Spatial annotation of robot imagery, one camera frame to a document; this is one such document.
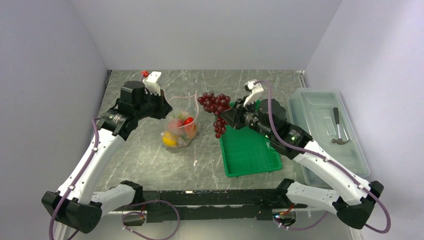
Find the pink peach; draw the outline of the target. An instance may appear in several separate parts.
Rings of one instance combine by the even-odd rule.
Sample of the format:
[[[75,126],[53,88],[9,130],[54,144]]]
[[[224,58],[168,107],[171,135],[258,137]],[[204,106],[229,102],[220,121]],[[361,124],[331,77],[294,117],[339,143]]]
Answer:
[[[184,122],[182,120],[179,119],[174,119],[171,120],[168,125],[168,131],[171,132],[172,134],[176,135],[176,136],[180,136],[184,133]]]

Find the dark purple grapes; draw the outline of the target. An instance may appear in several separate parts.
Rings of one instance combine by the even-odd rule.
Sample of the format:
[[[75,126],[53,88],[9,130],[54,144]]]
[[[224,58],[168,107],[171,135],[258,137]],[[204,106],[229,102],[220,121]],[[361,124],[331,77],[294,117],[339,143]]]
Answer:
[[[230,109],[230,100],[228,95],[215,94],[213,91],[204,92],[197,98],[197,102],[203,106],[204,111],[215,116],[213,127],[217,139],[220,139],[227,131],[228,122],[221,115]]]

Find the clear zip top bag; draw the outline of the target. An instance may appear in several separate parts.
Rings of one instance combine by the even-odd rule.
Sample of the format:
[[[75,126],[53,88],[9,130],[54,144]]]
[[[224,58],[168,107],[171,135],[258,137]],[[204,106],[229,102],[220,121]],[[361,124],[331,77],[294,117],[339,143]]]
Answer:
[[[168,103],[172,111],[164,120],[162,143],[170,148],[186,147],[200,130],[198,95],[173,96]]]

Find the red orange mango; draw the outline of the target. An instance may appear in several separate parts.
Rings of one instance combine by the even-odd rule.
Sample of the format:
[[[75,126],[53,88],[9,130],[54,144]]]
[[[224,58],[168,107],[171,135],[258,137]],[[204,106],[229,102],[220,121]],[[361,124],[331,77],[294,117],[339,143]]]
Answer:
[[[188,138],[192,139],[197,134],[197,125],[194,122],[194,118],[189,116],[183,122],[183,129]]]

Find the yellow lemon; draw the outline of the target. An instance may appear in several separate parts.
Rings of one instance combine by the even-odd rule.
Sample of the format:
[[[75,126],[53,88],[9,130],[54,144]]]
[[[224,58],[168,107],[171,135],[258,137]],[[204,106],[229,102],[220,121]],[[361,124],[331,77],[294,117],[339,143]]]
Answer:
[[[165,131],[161,135],[162,143],[167,147],[177,148],[179,146],[179,137],[169,131]]]

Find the green plastic tray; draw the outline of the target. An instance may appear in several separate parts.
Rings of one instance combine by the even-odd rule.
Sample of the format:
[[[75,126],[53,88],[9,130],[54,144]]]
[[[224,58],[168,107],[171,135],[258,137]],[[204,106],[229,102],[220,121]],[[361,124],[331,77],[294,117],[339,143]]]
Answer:
[[[283,168],[280,154],[271,147],[270,141],[248,127],[226,126],[219,143],[224,172],[229,178],[271,173]]]

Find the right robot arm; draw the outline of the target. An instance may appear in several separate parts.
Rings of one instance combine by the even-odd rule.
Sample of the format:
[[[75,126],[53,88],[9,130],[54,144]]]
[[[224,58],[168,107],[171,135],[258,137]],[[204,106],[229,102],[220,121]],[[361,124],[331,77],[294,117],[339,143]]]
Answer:
[[[311,170],[330,186],[323,189],[285,178],[275,190],[280,207],[294,204],[317,207],[360,230],[368,226],[375,204],[382,204],[379,197],[384,186],[380,182],[369,182],[342,166],[308,132],[289,123],[286,109],[275,99],[248,107],[238,99],[220,117],[235,130],[247,127],[262,135],[280,155]]]

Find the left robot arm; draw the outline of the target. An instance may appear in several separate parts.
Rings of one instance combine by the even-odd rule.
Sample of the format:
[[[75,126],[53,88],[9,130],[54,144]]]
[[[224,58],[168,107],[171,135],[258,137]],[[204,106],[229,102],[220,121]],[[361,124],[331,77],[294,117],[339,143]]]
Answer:
[[[113,107],[92,121],[94,137],[71,175],[56,191],[47,191],[42,204],[51,216],[49,238],[55,222],[88,234],[101,218],[122,206],[139,209],[144,203],[143,187],[129,180],[95,194],[106,166],[115,151],[138,127],[140,120],[161,120],[172,111],[164,91],[155,80],[127,81]]]

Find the clear plastic storage box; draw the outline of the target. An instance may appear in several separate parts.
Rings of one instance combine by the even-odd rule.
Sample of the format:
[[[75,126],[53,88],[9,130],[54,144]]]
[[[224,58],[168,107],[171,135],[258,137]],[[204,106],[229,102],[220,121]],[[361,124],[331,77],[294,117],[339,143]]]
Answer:
[[[341,138],[344,145],[332,143],[337,139],[333,108],[340,117]],[[343,100],[337,90],[298,88],[288,99],[290,122],[308,131],[312,138],[341,165],[366,179],[371,171],[358,141]]]

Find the small hammer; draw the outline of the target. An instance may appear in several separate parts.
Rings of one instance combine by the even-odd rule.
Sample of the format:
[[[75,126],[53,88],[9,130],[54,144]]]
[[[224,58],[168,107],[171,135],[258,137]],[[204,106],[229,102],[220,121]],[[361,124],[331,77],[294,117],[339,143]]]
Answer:
[[[337,130],[337,138],[333,138],[331,142],[337,145],[345,145],[349,142],[349,140],[345,141],[341,137],[340,114],[339,114],[339,109],[337,107],[333,108],[333,114],[334,114],[334,122],[336,125],[336,130]]]

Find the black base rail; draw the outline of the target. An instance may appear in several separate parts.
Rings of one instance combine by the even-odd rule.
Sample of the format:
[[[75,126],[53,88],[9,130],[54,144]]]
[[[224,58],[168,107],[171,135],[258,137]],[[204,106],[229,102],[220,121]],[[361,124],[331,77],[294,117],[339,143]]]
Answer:
[[[273,216],[289,216],[306,205],[290,203],[278,196],[275,189],[227,190],[145,190],[141,205],[138,199],[118,211],[138,211],[147,223],[188,220],[256,219],[270,221]]]

